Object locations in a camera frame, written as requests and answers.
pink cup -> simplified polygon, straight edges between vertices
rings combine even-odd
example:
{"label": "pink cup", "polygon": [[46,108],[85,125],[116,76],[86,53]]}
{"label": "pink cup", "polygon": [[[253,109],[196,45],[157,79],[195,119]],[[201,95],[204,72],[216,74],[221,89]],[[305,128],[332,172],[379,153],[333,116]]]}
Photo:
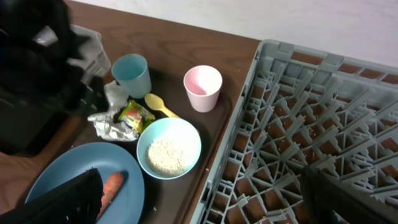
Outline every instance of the pink cup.
{"label": "pink cup", "polygon": [[184,76],[189,101],[193,109],[202,113],[215,107],[222,84],[220,72],[207,65],[193,67]]}

blue cup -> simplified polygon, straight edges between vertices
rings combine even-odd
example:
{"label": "blue cup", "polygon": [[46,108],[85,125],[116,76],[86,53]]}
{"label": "blue cup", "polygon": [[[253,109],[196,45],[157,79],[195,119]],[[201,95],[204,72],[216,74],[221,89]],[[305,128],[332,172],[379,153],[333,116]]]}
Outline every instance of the blue cup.
{"label": "blue cup", "polygon": [[136,99],[143,98],[152,89],[147,60],[139,54],[117,59],[112,65],[112,76]]}

snack wrapper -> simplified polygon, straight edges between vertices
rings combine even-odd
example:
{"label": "snack wrapper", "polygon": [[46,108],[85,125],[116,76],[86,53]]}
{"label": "snack wrapper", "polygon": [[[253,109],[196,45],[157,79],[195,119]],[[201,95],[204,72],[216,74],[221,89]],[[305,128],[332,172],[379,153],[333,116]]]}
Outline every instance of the snack wrapper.
{"label": "snack wrapper", "polygon": [[155,116],[134,100],[129,100],[119,120],[142,133],[155,120]]}
{"label": "snack wrapper", "polygon": [[92,121],[97,135],[107,141],[135,141],[139,137],[136,129],[129,127],[125,122],[114,123],[113,117],[127,104],[129,94],[116,81],[104,86],[104,92],[109,102],[109,110],[96,113],[87,118]]}

rice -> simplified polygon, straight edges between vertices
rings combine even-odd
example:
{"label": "rice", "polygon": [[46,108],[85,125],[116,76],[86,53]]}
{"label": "rice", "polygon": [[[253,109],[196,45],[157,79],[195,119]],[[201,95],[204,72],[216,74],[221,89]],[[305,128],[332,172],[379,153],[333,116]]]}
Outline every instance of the rice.
{"label": "rice", "polygon": [[175,177],[188,169],[187,150],[177,141],[158,139],[150,144],[146,161],[156,173],[165,177]]}

white wall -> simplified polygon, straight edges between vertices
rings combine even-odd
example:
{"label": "white wall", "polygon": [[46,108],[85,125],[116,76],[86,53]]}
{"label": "white wall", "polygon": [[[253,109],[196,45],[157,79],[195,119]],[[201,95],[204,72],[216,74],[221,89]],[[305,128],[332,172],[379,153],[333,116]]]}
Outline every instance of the white wall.
{"label": "white wall", "polygon": [[398,0],[77,0],[398,67]]}

